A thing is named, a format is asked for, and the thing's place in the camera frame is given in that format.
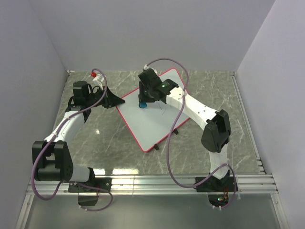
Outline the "pink framed whiteboard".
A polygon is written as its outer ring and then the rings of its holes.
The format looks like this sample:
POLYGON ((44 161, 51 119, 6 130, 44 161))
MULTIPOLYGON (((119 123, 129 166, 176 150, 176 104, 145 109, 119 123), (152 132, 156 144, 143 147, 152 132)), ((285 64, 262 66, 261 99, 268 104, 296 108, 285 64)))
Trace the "pink framed whiteboard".
POLYGON ((148 152, 168 136, 179 109, 161 101, 140 108, 138 94, 136 88, 123 96, 125 103, 117 106, 117 110, 140 149, 148 152))

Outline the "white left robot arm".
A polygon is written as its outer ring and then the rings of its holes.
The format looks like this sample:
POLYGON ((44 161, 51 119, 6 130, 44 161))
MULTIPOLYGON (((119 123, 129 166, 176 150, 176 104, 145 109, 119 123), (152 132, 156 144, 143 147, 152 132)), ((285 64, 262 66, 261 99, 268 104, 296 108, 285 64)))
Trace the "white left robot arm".
POLYGON ((43 141, 32 145, 33 168, 31 183, 35 181, 79 182, 80 187, 91 192, 96 188, 92 168, 74 165, 69 145, 88 120, 92 108, 113 108, 125 101, 106 86, 92 87, 86 81, 73 84, 73 95, 68 101, 64 118, 43 141))

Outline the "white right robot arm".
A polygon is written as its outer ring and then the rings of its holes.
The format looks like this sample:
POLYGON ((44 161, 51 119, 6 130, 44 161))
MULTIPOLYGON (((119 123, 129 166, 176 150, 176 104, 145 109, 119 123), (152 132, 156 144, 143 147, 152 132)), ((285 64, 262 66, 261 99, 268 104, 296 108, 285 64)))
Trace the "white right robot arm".
POLYGON ((210 175, 194 184, 193 187, 197 187, 204 182, 207 182, 217 191, 226 187, 231 174, 227 164, 227 145, 231 135, 228 113, 225 110, 216 111, 204 105, 170 79, 162 81, 159 77, 141 78, 139 89, 140 103, 161 101, 179 109, 179 113, 170 127, 170 135, 174 132, 181 114, 187 115, 203 130, 201 144, 209 152, 210 175))

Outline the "blue bone-shaped eraser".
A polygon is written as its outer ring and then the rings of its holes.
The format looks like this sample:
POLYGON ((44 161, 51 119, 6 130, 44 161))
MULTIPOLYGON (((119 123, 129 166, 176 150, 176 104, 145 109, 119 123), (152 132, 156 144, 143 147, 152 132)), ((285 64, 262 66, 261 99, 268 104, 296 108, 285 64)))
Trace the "blue bone-shaped eraser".
POLYGON ((139 107, 140 107, 141 109, 144 109, 144 108, 147 107, 147 103, 141 102, 141 103, 139 103, 139 107))

